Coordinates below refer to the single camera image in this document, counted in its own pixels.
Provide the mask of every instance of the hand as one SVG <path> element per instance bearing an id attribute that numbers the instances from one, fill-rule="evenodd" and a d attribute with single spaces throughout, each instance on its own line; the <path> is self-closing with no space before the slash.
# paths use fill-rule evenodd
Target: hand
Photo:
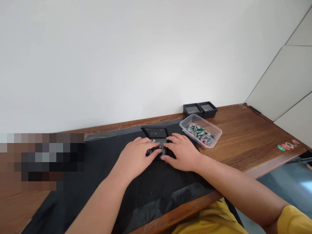
<path id="1" fill-rule="evenodd" d="M 160 145 L 159 142 L 152 143 L 148 138 L 138 137 L 134 141 L 129 142 L 121 152 L 116 164 L 110 172 L 112 176 L 118 176 L 128 183 L 140 175 L 162 152 L 162 149 L 157 149 L 149 156 L 146 151 Z"/>
<path id="2" fill-rule="evenodd" d="M 186 137 L 178 133 L 173 133 L 167 137 L 167 140 L 173 143 L 164 143 L 163 145 L 170 149 L 176 156 L 176 159 L 164 155 L 161 159 L 169 163 L 175 169 L 181 171 L 195 171 L 200 164 L 202 154 L 194 147 L 192 142 Z"/>

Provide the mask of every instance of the forearm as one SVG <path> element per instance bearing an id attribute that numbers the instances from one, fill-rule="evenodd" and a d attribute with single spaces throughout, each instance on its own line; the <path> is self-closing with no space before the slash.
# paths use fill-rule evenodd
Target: forearm
<path id="1" fill-rule="evenodd" d="M 195 171 L 260 226 L 273 224 L 288 205 L 267 187 L 233 167 L 205 155 Z"/>
<path id="2" fill-rule="evenodd" d="M 110 234 L 127 186 L 128 182 L 111 172 L 100 183 L 66 234 Z"/>

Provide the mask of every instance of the yellow shirt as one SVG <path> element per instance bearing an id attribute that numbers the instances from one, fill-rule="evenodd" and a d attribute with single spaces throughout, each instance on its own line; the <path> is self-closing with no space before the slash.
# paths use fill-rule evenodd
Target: yellow shirt
<path id="1" fill-rule="evenodd" d="M 200 211 L 198 217 L 192 221 L 179 224 L 173 234 L 248 234 L 229 211 L 224 199 L 220 201 Z M 277 227 L 278 234 L 311 234 L 312 220 L 289 205 L 284 207 Z"/>

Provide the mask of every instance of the black jewelry box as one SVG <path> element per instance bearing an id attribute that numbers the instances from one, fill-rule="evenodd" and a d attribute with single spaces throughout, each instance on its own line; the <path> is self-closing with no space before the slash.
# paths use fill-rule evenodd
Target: black jewelry box
<path id="1" fill-rule="evenodd" d="M 204 119 L 212 118 L 217 113 L 218 109 L 211 102 L 198 103 L 201 110 L 203 111 L 202 117 Z"/>
<path id="2" fill-rule="evenodd" d="M 196 114 L 202 117 L 203 113 L 204 111 L 197 103 L 183 105 L 183 114 L 185 117 L 188 117 L 191 114 Z"/>
<path id="3" fill-rule="evenodd" d="M 159 142 L 162 146 L 164 143 L 170 142 L 166 139 L 169 135 L 167 128 L 164 126 L 145 125 L 141 127 L 141 130 L 145 133 L 146 137 L 151 140 L 155 139 L 155 142 Z M 156 156 L 155 160 L 160 160 L 162 155 L 168 155 L 168 151 L 169 149 L 163 146 L 163 151 Z"/>

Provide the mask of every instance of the clear plastic container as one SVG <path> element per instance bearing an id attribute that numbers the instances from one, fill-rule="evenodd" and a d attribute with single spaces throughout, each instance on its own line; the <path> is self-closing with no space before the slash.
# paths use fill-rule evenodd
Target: clear plastic container
<path id="1" fill-rule="evenodd" d="M 214 135 L 213 141 L 209 145 L 205 145 L 199 139 L 197 139 L 193 134 L 188 132 L 189 125 L 191 123 L 195 123 L 203 128 L 205 128 L 208 132 Z M 196 114 L 191 114 L 184 120 L 180 122 L 180 127 L 183 129 L 183 132 L 192 138 L 195 142 L 200 144 L 203 148 L 213 148 L 217 141 L 219 140 L 220 136 L 222 135 L 222 130 L 213 124 L 209 123 L 208 121 L 204 120 L 203 118 L 199 117 Z"/>

